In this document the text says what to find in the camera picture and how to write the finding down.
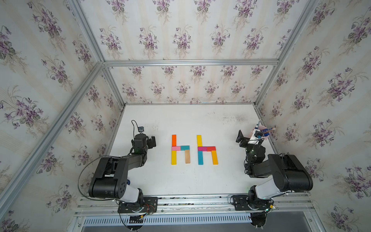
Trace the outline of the pink block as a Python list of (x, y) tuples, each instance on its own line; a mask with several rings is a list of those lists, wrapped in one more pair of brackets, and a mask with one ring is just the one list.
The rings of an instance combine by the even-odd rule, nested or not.
[(172, 147), (172, 151), (181, 151), (181, 146)]

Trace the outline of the yellow block group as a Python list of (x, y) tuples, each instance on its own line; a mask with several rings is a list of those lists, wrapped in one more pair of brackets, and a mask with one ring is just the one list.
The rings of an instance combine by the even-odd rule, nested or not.
[(197, 146), (202, 147), (203, 146), (203, 141), (202, 141), (202, 136), (197, 135)]
[(171, 165), (177, 165), (177, 151), (172, 150)]

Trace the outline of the teal block group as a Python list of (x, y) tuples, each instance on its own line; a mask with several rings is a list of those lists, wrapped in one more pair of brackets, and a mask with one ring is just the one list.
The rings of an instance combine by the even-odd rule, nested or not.
[(198, 165), (203, 165), (203, 152), (198, 151)]
[(180, 146), (180, 151), (190, 151), (190, 146)]

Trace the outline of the amber orange block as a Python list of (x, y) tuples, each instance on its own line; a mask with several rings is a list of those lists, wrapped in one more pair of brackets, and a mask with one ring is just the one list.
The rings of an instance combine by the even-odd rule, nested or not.
[(211, 151), (213, 165), (218, 165), (218, 157), (216, 150)]

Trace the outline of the red block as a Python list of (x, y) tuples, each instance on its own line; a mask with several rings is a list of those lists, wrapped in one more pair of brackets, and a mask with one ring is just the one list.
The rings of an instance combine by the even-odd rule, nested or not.
[(207, 147), (208, 152), (216, 151), (216, 147)]

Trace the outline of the natural wood block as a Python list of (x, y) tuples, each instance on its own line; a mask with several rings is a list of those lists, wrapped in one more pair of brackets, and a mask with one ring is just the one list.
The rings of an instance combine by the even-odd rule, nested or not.
[(185, 163), (190, 164), (191, 159), (190, 159), (190, 150), (185, 150)]

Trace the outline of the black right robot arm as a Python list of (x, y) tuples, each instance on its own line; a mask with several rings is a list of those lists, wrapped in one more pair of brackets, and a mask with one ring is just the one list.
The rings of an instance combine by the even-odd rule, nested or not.
[(236, 142), (245, 149), (244, 172), (250, 178), (271, 178), (250, 188), (250, 201), (271, 200), (289, 192), (306, 192), (313, 188), (313, 180), (295, 155), (269, 154), (262, 143), (272, 129), (252, 130), (250, 137), (238, 131)]

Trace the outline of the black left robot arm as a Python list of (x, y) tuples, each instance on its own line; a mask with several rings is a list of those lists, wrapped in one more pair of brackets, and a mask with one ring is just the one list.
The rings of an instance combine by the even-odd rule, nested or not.
[(128, 183), (128, 172), (145, 165), (148, 151), (156, 147), (156, 138), (137, 134), (131, 144), (132, 148), (126, 156), (100, 158), (88, 190), (89, 197), (142, 203), (143, 192)]

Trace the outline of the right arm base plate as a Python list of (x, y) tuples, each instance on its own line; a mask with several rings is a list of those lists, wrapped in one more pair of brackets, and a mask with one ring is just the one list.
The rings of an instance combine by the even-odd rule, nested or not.
[(270, 211), (273, 205), (273, 199), (262, 200), (248, 195), (233, 195), (230, 197), (230, 204), (234, 206), (235, 211)]

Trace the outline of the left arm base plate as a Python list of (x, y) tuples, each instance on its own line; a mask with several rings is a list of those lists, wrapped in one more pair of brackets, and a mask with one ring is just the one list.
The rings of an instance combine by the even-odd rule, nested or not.
[(120, 214), (144, 214), (155, 213), (158, 206), (158, 197), (144, 197), (139, 198), (136, 203), (126, 203), (119, 201), (117, 212)]

